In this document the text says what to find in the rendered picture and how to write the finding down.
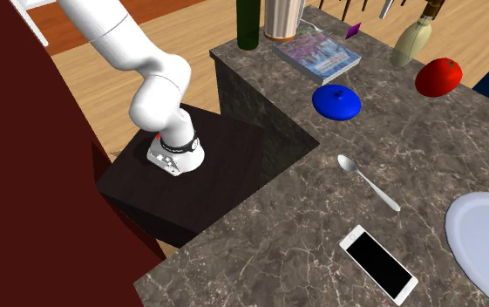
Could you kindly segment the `dark robot stand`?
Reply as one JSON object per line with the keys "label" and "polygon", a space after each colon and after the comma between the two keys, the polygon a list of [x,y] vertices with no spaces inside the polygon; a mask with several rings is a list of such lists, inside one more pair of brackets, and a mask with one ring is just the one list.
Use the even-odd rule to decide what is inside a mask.
{"label": "dark robot stand", "polygon": [[98,191],[150,236],[176,248],[221,219],[261,186],[264,132],[185,106],[205,150],[192,172],[173,176],[146,157],[154,133],[138,131],[97,182]]}

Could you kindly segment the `blue round lid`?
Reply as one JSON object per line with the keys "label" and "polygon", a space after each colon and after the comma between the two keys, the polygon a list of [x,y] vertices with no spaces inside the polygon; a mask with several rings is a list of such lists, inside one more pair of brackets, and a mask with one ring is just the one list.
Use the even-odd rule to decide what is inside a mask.
{"label": "blue round lid", "polygon": [[316,111],[327,119],[348,120],[361,111],[361,101],[355,92],[342,85],[327,84],[317,88],[312,95]]}

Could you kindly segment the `purple and blue book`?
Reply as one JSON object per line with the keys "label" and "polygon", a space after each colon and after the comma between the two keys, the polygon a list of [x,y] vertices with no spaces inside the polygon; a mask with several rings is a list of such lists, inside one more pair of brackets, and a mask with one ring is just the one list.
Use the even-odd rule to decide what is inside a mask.
{"label": "purple and blue book", "polygon": [[310,27],[299,30],[292,40],[272,44],[272,51],[318,85],[328,84],[362,58]]}

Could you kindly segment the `silver spoon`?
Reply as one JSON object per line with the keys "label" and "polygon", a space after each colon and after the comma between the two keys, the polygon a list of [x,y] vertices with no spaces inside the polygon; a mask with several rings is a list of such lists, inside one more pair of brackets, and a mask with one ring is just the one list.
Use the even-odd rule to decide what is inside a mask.
{"label": "silver spoon", "polygon": [[382,189],[377,187],[372,181],[370,181],[358,168],[358,166],[343,154],[337,156],[337,161],[342,169],[348,172],[359,174],[377,193],[377,195],[393,210],[399,212],[401,210],[400,206],[391,199]]}

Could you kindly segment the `dark green bottle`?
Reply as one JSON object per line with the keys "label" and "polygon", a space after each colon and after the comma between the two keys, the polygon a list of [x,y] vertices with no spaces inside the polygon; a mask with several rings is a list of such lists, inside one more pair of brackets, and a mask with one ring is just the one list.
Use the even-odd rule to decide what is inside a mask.
{"label": "dark green bottle", "polygon": [[237,44],[251,51],[259,44],[261,0],[236,0]]}

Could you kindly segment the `ribbed beige cup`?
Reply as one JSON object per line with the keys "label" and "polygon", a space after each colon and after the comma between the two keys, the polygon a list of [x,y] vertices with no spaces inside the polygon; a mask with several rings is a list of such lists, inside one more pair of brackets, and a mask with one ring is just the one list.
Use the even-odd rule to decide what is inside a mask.
{"label": "ribbed beige cup", "polygon": [[306,0],[265,0],[264,36],[275,42],[291,40]]}

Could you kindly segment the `white smartphone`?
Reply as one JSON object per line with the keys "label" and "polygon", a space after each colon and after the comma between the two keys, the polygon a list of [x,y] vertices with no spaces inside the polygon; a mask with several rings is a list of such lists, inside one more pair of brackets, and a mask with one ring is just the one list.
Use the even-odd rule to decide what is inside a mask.
{"label": "white smartphone", "polygon": [[356,225],[339,247],[396,306],[418,285],[417,278],[361,225]]}

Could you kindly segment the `pale green glass bottle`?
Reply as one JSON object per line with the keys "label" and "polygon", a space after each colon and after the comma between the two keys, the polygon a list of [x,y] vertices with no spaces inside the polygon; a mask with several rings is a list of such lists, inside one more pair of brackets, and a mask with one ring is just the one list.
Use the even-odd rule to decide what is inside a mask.
{"label": "pale green glass bottle", "polygon": [[427,0],[420,18],[407,27],[396,42],[391,54],[393,66],[402,67],[419,54],[431,35],[431,21],[444,2],[445,0]]}

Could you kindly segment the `red tomato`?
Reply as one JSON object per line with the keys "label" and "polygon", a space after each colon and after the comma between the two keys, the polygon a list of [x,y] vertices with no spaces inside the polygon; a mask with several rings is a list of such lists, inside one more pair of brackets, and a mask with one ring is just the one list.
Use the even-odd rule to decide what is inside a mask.
{"label": "red tomato", "polygon": [[415,86],[420,94],[435,98],[455,89],[462,77],[462,69],[456,61],[437,58],[420,70],[415,79]]}

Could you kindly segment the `dark red furniture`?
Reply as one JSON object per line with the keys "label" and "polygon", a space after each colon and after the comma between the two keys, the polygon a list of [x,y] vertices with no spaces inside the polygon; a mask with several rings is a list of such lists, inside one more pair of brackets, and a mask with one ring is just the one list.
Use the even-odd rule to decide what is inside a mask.
{"label": "dark red furniture", "polygon": [[144,307],[160,246],[96,183],[103,147],[45,48],[0,0],[0,307]]}

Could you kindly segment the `pale blue plate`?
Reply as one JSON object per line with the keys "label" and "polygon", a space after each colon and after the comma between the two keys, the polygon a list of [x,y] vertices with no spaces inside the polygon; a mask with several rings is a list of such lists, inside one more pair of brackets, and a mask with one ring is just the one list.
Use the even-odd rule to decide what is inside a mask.
{"label": "pale blue plate", "polygon": [[456,199],[445,214],[445,236],[459,267],[489,298],[489,192]]}

